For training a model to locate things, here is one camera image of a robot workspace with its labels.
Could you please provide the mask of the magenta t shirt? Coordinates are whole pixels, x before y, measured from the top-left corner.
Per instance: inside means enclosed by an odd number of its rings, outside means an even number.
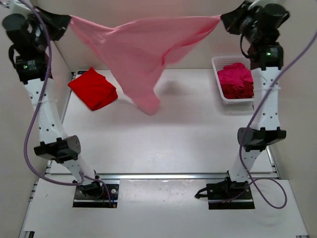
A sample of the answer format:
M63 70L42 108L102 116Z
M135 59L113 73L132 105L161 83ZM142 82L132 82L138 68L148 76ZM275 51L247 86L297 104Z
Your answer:
M229 84L243 86L245 83L253 84L251 71L242 63L234 63L225 66L223 70L217 72L220 85Z

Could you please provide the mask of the red t shirt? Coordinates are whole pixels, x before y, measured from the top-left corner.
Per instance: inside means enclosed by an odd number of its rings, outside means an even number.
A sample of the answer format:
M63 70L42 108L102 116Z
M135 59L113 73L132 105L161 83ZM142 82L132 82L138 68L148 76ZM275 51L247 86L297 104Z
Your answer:
M118 98L116 87L92 67L68 86L91 111L99 110Z

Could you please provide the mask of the pink t shirt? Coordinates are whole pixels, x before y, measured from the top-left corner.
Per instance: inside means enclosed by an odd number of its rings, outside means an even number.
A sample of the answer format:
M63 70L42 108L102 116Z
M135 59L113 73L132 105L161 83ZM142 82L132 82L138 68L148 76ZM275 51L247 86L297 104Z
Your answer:
M106 64L123 93L154 115L154 93L162 72L182 60L220 22L220 16L143 18L115 28L72 16L74 34Z

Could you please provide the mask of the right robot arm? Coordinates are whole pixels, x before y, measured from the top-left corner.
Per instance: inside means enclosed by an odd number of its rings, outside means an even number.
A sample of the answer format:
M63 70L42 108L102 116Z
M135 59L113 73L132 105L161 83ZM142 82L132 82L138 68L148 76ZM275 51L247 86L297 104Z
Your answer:
M246 39L254 82L254 114L246 127L238 130L239 152L224 181L208 184L195 198L210 202L231 202L252 184L250 170L267 146L285 139L278 117L278 76L283 68L283 48L277 42L278 28L290 13L275 0L244 1L237 9L221 15L226 32Z

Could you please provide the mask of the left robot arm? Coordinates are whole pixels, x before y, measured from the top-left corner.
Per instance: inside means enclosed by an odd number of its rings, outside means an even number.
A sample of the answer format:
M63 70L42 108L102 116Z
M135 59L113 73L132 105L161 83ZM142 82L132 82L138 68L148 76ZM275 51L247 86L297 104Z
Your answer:
M2 21L7 36L12 41L8 57L18 73L34 108L25 141L24 157L30 170L37 174L28 159L28 140L34 123L39 123L40 144L34 148L38 157L55 161L67 168L75 177L65 186L76 186L91 197L102 195L103 184L97 173L81 158L79 138L68 136L60 119L54 96L51 73L51 41L58 41L65 33L71 17L47 12L23 0L6 3L12 13Z

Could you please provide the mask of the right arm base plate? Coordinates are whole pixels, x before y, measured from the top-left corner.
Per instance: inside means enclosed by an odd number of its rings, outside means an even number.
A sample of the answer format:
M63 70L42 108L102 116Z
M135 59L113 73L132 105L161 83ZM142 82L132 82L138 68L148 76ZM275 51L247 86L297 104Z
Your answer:
M225 184L207 183L209 210L249 210L255 209L250 188L225 190Z

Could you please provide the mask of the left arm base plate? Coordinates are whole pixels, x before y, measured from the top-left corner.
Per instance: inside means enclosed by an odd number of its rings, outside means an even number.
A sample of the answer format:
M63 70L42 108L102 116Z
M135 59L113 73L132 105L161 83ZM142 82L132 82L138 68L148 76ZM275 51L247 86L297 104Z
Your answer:
M75 189L73 197L74 208L117 208L119 196L119 180L105 180L109 195L102 184L101 189L93 194L87 194L81 191L78 187Z

